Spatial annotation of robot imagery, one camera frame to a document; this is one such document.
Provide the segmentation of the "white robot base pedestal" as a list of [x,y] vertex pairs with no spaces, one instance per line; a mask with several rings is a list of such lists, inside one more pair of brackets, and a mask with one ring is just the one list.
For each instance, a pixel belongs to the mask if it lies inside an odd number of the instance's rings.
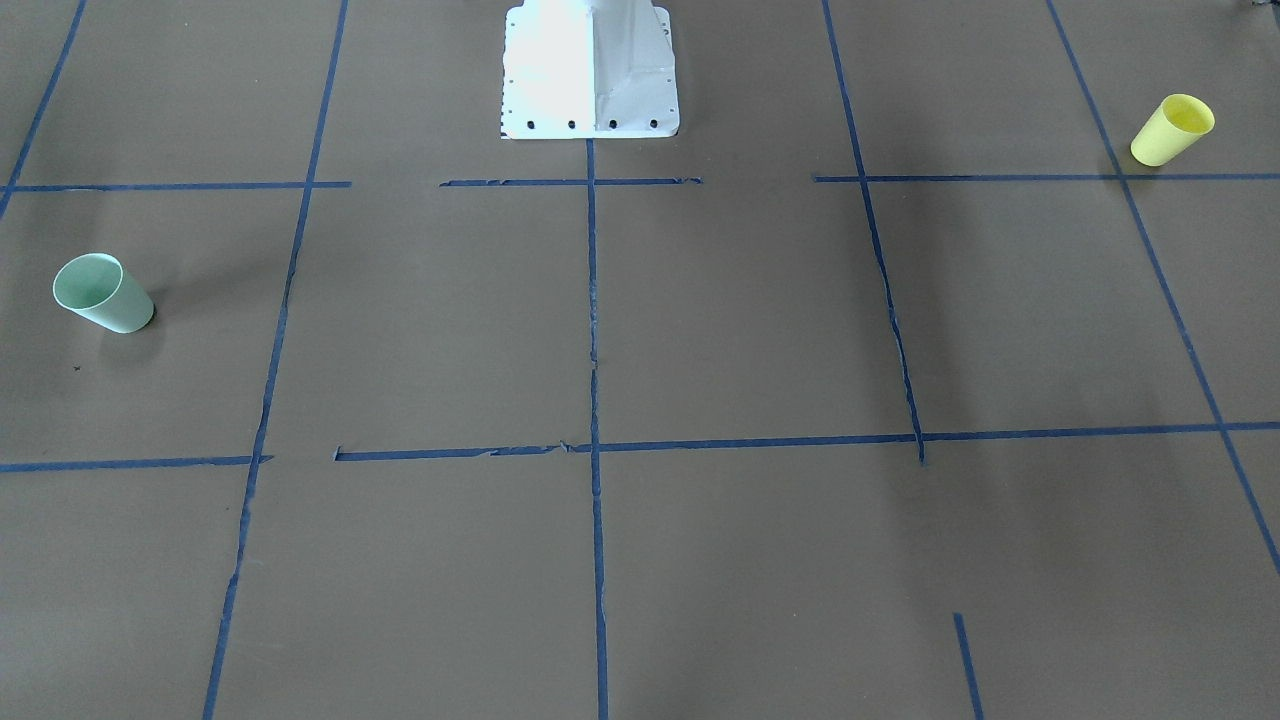
[[500,137],[668,138],[681,124],[671,14],[652,1],[507,10]]

